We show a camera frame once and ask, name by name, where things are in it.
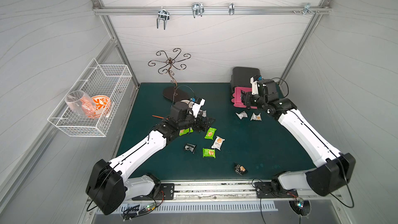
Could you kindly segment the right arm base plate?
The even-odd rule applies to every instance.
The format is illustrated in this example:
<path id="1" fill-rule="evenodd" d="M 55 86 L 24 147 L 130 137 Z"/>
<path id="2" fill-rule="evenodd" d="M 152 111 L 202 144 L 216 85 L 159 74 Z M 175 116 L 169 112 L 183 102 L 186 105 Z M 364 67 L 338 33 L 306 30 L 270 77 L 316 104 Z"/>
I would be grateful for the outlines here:
<path id="1" fill-rule="evenodd" d="M 280 188 L 273 181 L 255 181 L 251 185 L 255 189 L 256 196 L 259 199 L 296 199 L 299 196 L 295 189 L 286 190 Z"/>

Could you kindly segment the black cookie packet bottom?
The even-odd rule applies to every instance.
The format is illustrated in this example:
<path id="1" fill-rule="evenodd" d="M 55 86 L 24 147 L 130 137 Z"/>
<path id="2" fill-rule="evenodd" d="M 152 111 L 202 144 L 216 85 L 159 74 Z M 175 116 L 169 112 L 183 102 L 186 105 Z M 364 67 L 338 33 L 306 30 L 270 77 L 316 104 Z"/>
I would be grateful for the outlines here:
<path id="1" fill-rule="evenodd" d="M 248 173 L 247 169 L 243 165 L 238 163 L 234 163 L 234 171 L 238 175 L 245 175 Z"/>

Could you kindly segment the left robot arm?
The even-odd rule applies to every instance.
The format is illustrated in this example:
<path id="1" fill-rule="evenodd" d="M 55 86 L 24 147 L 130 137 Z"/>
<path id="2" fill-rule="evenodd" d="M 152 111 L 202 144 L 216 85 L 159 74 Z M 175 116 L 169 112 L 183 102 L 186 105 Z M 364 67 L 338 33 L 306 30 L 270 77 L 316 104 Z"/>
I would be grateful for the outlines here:
<path id="1" fill-rule="evenodd" d="M 86 194 L 104 215 L 116 211 L 125 200 L 141 196 L 155 199 L 159 195 L 161 182 L 157 177 L 146 174 L 130 179 L 130 176 L 151 156 L 178 138 L 181 131 L 208 131 L 215 120 L 200 112 L 204 104 L 202 98 L 190 103 L 174 103 L 170 114 L 152 127 L 139 143 L 109 162 L 101 159 L 94 165 Z"/>

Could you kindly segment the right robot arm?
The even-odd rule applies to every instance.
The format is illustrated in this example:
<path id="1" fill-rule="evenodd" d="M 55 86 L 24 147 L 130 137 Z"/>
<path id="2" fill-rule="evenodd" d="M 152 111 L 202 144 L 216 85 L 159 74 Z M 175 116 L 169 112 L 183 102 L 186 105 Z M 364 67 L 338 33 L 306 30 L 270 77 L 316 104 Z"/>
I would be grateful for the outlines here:
<path id="1" fill-rule="evenodd" d="M 275 190 L 312 190 L 325 197 L 348 186 L 356 160 L 343 154 L 324 139 L 304 118 L 297 106 L 286 97 L 279 97 L 272 79 L 254 76 L 251 89 L 236 88 L 233 96 L 246 109 L 263 110 L 285 127 L 310 156 L 315 169 L 282 172 L 272 179 Z"/>

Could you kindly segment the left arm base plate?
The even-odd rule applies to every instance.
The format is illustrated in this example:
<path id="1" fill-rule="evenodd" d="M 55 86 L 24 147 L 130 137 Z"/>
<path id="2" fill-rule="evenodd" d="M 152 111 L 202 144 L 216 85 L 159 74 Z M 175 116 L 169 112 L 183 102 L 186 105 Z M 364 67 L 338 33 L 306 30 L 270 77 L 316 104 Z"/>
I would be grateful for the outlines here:
<path id="1" fill-rule="evenodd" d="M 146 196 L 138 196 L 132 198 L 133 201 L 138 200 L 173 200 L 174 199 L 175 184 L 173 183 L 160 183 L 156 184 L 154 189 Z"/>

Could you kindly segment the pink top drawer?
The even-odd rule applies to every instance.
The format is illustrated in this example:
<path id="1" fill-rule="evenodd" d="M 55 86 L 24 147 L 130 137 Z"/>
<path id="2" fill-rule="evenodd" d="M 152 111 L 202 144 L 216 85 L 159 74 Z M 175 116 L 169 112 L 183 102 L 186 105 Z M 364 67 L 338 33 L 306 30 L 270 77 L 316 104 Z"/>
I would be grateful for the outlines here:
<path id="1" fill-rule="evenodd" d="M 235 87 L 232 94 L 234 107 L 245 109 L 258 109 L 258 89 L 249 87 Z"/>

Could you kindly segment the black cookie packet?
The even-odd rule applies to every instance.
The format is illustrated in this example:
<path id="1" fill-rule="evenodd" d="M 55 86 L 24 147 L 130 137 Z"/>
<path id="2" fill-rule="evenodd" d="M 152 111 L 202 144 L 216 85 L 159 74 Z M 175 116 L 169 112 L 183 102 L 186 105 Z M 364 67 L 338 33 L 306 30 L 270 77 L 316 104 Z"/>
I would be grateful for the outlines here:
<path id="1" fill-rule="evenodd" d="M 238 175 L 245 175 L 248 173 L 247 169 L 243 165 L 238 163 L 234 163 L 234 171 Z"/>
<path id="2" fill-rule="evenodd" d="M 184 151 L 189 151 L 191 153 L 195 153 L 197 145 L 186 143 L 184 146 Z"/>

